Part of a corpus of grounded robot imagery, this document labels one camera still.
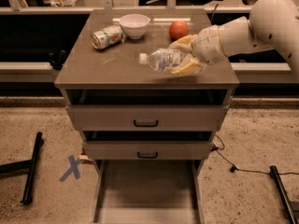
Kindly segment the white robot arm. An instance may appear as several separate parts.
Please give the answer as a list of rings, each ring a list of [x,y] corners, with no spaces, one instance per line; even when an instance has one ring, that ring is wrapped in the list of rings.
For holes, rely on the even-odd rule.
[[[299,11],[292,0],[258,0],[249,16],[213,25],[170,45],[187,56],[172,71],[190,75],[236,54],[276,50],[299,75]]]

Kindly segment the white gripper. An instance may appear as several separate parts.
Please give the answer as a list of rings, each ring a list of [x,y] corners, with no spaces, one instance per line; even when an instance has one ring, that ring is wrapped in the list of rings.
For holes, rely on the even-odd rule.
[[[206,64],[212,65],[226,58],[221,45],[220,31],[217,25],[201,30],[197,35],[185,35],[169,45],[170,49],[177,49],[191,53],[175,67],[173,75],[194,75],[201,72]]]

